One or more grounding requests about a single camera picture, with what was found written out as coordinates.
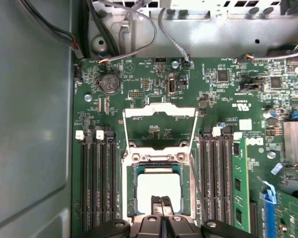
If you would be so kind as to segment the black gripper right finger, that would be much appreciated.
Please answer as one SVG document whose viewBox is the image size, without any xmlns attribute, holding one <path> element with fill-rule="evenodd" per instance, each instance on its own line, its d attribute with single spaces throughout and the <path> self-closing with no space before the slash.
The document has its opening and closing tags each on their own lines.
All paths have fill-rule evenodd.
<svg viewBox="0 0 298 238">
<path fill-rule="evenodd" d="M 190 217 L 174 214 L 171 200 L 162 197 L 162 214 L 167 232 L 173 238 L 252 238 L 253 234 L 217 220 L 207 220 L 195 225 Z"/>
</svg>

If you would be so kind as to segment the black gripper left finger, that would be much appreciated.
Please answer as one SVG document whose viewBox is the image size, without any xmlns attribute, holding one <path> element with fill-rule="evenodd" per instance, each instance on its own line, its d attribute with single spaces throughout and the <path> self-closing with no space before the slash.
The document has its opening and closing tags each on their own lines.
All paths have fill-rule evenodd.
<svg viewBox="0 0 298 238">
<path fill-rule="evenodd" d="M 83 234 L 84 238 L 160 238 L 162 234 L 162 198 L 151 197 L 151 214 L 139 215 L 130 224 L 113 219 Z"/>
</svg>

